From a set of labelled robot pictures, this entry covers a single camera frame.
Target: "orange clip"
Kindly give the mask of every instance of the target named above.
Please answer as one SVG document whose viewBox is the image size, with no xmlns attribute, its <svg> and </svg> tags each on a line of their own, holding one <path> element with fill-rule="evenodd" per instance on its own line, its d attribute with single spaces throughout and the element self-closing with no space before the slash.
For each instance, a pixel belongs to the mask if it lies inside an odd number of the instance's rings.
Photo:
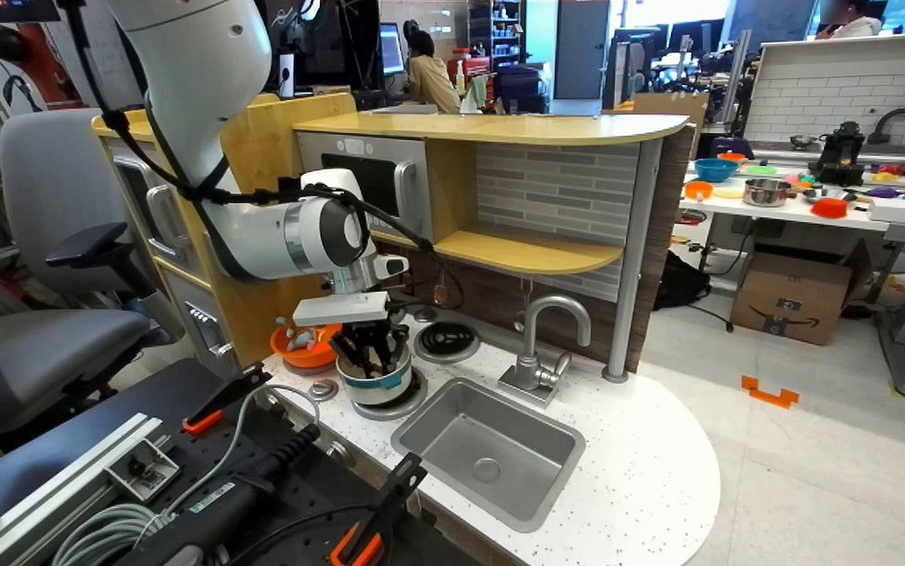
<svg viewBox="0 0 905 566">
<path fill-rule="evenodd" d="M 749 395 L 753 395 L 761 403 L 780 404 L 780 407 L 797 404 L 797 393 L 794 391 L 767 393 L 767 391 L 761 391 L 761 380 L 752 376 L 752 374 L 742 374 L 742 391 L 749 391 Z"/>
<path fill-rule="evenodd" d="M 374 533 L 362 551 L 354 548 L 351 559 L 344 559 L 344 553 L 349 551 L 349 544 L 354 544 L 359 539 L 359 523 L 340 539 L 340 544 L 332 544 L 328 562 L 331 566 L 374 566 L 383 562 L 383 533 Z"/>
<path fill-rule="evenodd" d="M 198 417 L 198 420 L 183 417 L 178 432 L 189 435 L 189 436 L 204 436 L 204 435 L 215 432 L 217 423 L 223 423 L 223 407 L 209 412 L 209 414 Z"/>
</svg>

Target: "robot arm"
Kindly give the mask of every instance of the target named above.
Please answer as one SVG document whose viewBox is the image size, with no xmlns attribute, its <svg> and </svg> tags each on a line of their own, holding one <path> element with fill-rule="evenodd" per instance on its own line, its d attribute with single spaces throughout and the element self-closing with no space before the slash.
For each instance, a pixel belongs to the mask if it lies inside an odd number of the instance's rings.
<svg viewBox="0 0 905 566">
<path fill-rule="evenodd" d="M 209 180 L 221 159 L 221 129 L 242 114 L 271 72 L 271 42 L 253 0 L 105 0 L 132 42 L 146 79 L 155 136 L 186 193 L 204 183 L 240 193 L 234 173 Z M 317 169 L 302 186 L 331 186 L 362 197 L 349 169 Z M 215 247 L 234 276 L 284 280 L 354 264 L 364 222 L 332 197 L 289 203 L 201 202 Z"/>
</svg>

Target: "sink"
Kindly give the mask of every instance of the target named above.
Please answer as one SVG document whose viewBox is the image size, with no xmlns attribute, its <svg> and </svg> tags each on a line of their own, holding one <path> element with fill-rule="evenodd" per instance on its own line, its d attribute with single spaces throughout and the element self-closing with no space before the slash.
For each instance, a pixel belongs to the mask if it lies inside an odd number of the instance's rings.
<svg viewBox="0 0 905 566">
<path fill-rule="evenodd" d="M 394 447 L 417 452 L 431 476 L 516 531 L 537 531 L 565 487 L 586 436 L 495 391 L 452 376 L 394 432 Z"/>
</svg>

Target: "office chair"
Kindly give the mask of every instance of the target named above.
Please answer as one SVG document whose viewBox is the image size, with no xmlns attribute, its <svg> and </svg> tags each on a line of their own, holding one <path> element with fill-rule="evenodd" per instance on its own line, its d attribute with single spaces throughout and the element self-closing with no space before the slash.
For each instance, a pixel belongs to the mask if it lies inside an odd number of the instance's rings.
<svg viewBox="0 0 905 566">
<path fill-rule="evenodd" d="M 97 109 L 14 115 L 0 136 L 14 243 L 39 283 L 91 304 L 147 291 L 127 238 L 113 169 L 91 131 Z M 82 403 L 155 338 L 155 319 L 119 309 L 0 315 L 0 444 L 15 447 Z"/>
</svg>

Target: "wooden shelf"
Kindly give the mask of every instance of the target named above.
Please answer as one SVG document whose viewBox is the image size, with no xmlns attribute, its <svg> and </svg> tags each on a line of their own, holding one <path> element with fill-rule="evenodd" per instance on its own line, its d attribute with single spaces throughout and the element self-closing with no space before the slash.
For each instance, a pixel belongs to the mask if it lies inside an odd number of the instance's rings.
<svg viewBox="0 0 905 566">
<path fill-rule="evenodd" d="M 526 228 L 455 228 L 441 253 L 518 276 L 578 276 L 619 260 L 619 246 L 576 243 Z"/>
</svg>

